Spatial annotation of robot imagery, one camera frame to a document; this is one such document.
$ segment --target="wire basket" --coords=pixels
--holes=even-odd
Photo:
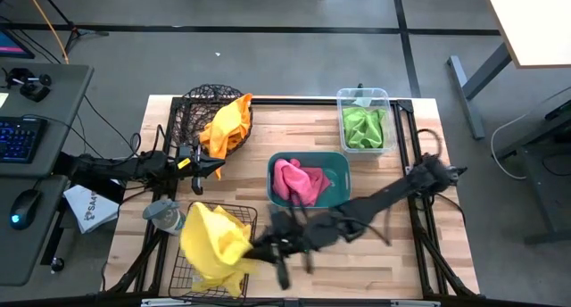
[[[256,232],[256,222],[258,219],[258,212],[256,209],[247,206],[232,205],[232,204],[221,204],[221,203],[205,203],[202,202],[210,210],[214,210],[217,206],[221,206],[226,212],[235,216],[237,219],[242,221],[245,225],[252,226],[252,233],[250,235],[250,242],[253,241]],[[230,293],[223,286],[217,286],[210,288],[203,292],[193,292],[192,285],[195,281],[202,280],[200,273],[196,270],[188,261],[184,255],[184,252],[178,247],[177,260],[175,266],[172,270],[172,278],[170,279],[169,285],[169,296],[170,297],[182,297],[182,298],[227,298],[233,299]],[[240,283],[242,288],[242,293],[237,297],[238,299],[245,299],[246,291],[248,290],[248,274],[244,276],[242,282]]]
[[[219,84],[204,84],[186,93],[175,107],[175,122],[172,129],[172,141],[175,145],[192,145],[200,143],[199,135],[206,124],[214,120],[214,116],[222,107],[231,104],[244,94],[239,90]],[[250,128],[246,136],[234,148],[226,151],[226,156],[242,147],[250,137],[253,125],[252,106],[250,110]]]

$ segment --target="gray floor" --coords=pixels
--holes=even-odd
[[[56,0],[75,22],[396,27],[393,0]],[[0,14],[17,21],[41,21],[28,0],[7,0]],[[495,29],[485,0],[403,0],[410,28]],[[49,32],[30,35],[57,52]],[[453,163],[469,167],[459,195],[468,220],[468,238],[481,292],[498,299],[569,305],[570,243],[523,245],[523,237],[544,231],[531,188],[505,176],[489,156],[489,137],[472,140],[444,62],[460,57],[473,73],[500,44],[500,37],[412,36],[423,97],[436,98]],[[265,95],[333,95],[340,87],[364,83],[391,96],[410,96],[398,35],[112,33],[81,41],[73,63],[95,67],[88,94],[95,106],[125,135],[140,129],[150,94],[184,94],[202,83],[224,83]],[[544,97],[569,85],[571,70],[520,71],[509,65],[476,105],[488,136]],[[506,129],[505,144],[537,125],[544,113],[571,93]],[[85,106],[80,114],[87,138],[106,156],[128,152]],[[70,137],[65,149],[83,146]],[[508,167],[518,173],[517,161]],[[99,286],[99,269],[113,225],[92,234],[69,232],[62,256],[66,270],[49,275],[37,267],[29,284],[0,288],[0,300],[84,295]]]

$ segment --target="gray desk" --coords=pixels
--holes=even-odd
[[[23,286],[28,282],[67,181],[63,176],[42,180],[37,185],[43,196],[34,222],[26,229],[14,230],[8,224],[13,201],[22,191],[31,189],[36,181],[22,178],[0,179],[0,239],[3,241],[0,249],[0,261],[3,264],[0,286]]]
[[[0,89],[10,95],[0,107],[0,116],[20,117],[36,114],[60,120],[68,125],[78,113],[87,85],[93,75],[93,68],[84,65],[59,65],[36,62],[1,62],[7,71],[15,67],[31,70],[36,76],[48,74],[52,77],[52,91],[41,102],[30,101],[20,94],[20,86]],[[63,148],[70,129],[61,123],[49,120],[36,156],[30,164],[0,163],[0,177],[37,178],[52,173],[55,161]]]

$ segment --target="keyboard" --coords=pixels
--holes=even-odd
[[[0,117],[0,162],[31,163],[47,120]]]

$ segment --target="orange cloth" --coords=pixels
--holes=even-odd
[[[248,134],[251,101],[251,93],[236,99],[219,109],[214,120],[206,124],[200,134],[200,143],[208,149],[210,157],[226,158],[226,151],[236,147]],[[216,170],[216,176],[218,180],[222,178],[221,169]]]

